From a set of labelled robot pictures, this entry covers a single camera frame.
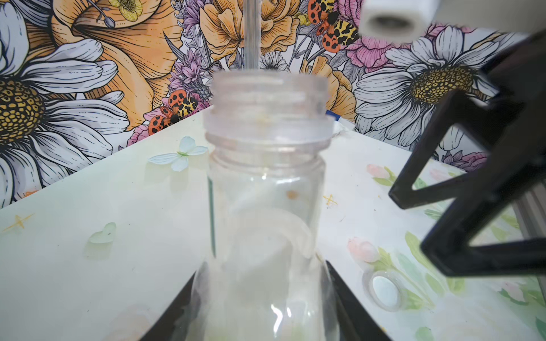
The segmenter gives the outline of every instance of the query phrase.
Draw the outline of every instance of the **clear plastic straw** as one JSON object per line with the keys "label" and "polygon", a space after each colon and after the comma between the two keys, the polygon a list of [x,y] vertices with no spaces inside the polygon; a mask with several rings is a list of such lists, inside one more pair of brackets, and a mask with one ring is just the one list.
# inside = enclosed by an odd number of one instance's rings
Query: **clear plastic straw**
{"label": "clear plastic straw", "polygon": [[262,35],[262,1],[244,0],[245,69],[260,68],[260,38]]}

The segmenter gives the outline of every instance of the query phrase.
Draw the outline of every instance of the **yellow star sticker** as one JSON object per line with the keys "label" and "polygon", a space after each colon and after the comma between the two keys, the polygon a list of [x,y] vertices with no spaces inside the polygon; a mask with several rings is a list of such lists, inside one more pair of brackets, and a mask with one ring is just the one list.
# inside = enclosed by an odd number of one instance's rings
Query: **yellow star sticker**
{"label": "yellow star sticker", "polygon": [[327,200],[327,202],[326,202],[327,206],[330,206],[331,202],[333,202],[334,204],[337,205],[337,202],[334,201],[334,197],[331,194],[330,194],[330,196],[328,198],[326,198],[326,196],[324,196],[324,195],[322,197]]}
{"label": "yellow star sticker", "polygon": [[33,215],[34,215],[34,213],[32,213],[30,216],[24,217],[24,218],[22,218],[22,219],[21,219],[21,217],[19,217],[19,216],[15,216],[15,224],[13,224],[12,226],[8,226],[8,227],[5,228],[4,230],[2,230],[2,232],[6,231],[6,230],[9,230],[9,229],[11,229],[11,228],[14,228],[14,227],[16,227],[16,226],[20,226],[22,229],[24,229],[25,226],[23,225],[23,222],[24,222],[25,220],[27,220],[28,218],[30,218],[31,216],[33,216]]}

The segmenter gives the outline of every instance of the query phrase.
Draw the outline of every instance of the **orange speck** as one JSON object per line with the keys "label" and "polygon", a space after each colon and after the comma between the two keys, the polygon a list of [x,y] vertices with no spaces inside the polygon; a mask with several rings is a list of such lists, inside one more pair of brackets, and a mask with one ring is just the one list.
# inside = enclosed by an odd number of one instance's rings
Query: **orange speck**
{"label": "orange speck", "polygon": [[25,192],[25,198],[28,197],[28,196],[31,195],[31,194],[36,193],[36,192],[37,192],[37,190],[33,190],[33,191],[31,191],[31,192]]}
{"label": "orange speck", "polygon": [[286,196],[290,199],[290,200],[295,200],[298,198],[300,194],[294,190],[289,190],[286,192]]}

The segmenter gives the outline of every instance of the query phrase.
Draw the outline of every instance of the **floral wallpaper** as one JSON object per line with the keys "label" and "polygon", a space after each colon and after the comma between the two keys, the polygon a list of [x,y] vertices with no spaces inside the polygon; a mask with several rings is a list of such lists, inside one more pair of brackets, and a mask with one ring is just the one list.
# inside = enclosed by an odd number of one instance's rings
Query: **floral wallpaper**
{"label": "floral wallpaper", "polygon": [[[260,66],[328,78],[325,109],[411,150],[450,89],[485,104],[479,72],[524,38],[435,23],[413,42],[357,34],[362,0],[262,0]],[[211,104],[243,68],[242,0],[0,0],[0,207]],[[435,157],[486,155],[458,128]]]}

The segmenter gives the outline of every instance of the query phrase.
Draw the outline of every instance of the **daisy center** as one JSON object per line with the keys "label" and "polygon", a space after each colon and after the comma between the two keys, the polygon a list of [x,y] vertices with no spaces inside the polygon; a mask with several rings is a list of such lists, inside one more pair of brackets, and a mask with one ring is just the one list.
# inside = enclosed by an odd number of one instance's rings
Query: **daisy center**
{"label": "daisy center", "polygon": [[20,81],[0,79],[0,146],[34,131],[44,112],[44,101],[36,90]]}
{"label": "daisy center", "polygon": [[417,100],[437,104],[450,90],[460,89],[469,92],[472,88],[473,74],[464,67],[445,67],[427,70],[412,83],[411,95]]}

